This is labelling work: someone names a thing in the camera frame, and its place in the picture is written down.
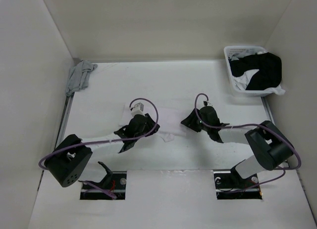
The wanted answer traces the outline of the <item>white tank top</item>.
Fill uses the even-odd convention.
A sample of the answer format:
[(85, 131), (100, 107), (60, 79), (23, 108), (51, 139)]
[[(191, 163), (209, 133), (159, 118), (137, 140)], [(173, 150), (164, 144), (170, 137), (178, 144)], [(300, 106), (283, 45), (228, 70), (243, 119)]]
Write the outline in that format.
[[(164, 142), (173, 141), (175, 137), (186, 137), (187, 130), (180, 124), (185, 119), (186, 113), (184, 111), (161, 107), (157, 107), (157, 109), (159, 115), (158, 124), (160, 125), (157, 134)], [(143, 113), (148, 113), (154, 121), (156, 120), (156, 112), (153, 107), (145, 105)], [(131, 119), (132, 114), (129, 103), (126, 103), (119, 126), (127, 125)]]

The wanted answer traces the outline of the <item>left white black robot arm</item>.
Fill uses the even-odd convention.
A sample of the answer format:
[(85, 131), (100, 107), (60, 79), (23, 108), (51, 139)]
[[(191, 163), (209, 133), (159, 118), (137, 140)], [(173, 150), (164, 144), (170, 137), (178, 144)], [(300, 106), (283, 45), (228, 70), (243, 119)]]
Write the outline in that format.
[(62, 187), (68, 187), (75, 181), (89, 181), (104, 189), (111, 183), (110, 170), (99, 162), (106, 172), (89, 173), (85, 168), (90, 158), (124, 153), (133, 148), (139, 139), (155, 134), (159, 128), (160, 125), (146, 113), (135, 115), (128, 125), (105, 137), (84, 140), (71, 134), (48, 155), (44, 166)]

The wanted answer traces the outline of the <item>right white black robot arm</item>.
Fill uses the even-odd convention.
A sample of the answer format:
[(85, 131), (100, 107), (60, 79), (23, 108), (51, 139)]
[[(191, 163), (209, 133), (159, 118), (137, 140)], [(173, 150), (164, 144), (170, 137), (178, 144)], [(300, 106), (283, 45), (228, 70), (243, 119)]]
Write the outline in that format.
[(195, 108), (181, 124), (197, 133), (207, 132), (211, 140), (218, 143), (239, 143), (248, 145), (253, 155), (230, 169), (230, 182), (235, 187), (242, 187), (251, 177), (262, 171), (272, 171), (291, 157), (292, 144), (271, 122), (264, 121), (253, 128), (231, 127), (218, 118), (216, 110), (205, 106)]

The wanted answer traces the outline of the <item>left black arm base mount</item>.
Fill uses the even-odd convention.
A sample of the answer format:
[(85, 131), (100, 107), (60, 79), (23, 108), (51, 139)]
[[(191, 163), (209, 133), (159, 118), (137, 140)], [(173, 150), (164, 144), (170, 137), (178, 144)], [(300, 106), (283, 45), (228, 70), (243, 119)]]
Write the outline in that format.
[(114, 194), (116, 198), (112, 198), (107, 194), (104, 194), (100, 190), (87, 185), (82, 184), (82, 191), (80, 194), (81, 200), (124, 200), (126, 193), (126, 172), (113, 172), (103, 162), (98, 162), (105, 170), (106, 175), (100, 183), (92, 182), (92, 184), (108, 190)]

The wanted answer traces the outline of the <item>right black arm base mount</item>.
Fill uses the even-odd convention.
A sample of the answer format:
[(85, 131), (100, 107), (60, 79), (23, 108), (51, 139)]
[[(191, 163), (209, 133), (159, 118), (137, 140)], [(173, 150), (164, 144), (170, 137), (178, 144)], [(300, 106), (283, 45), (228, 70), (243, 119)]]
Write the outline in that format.
[(257, 174), (243, 179), (234, 170), (215, 170), (213, 177), (218, 200), (262, 200), (260, 187), (251, 188), (259, 183)]

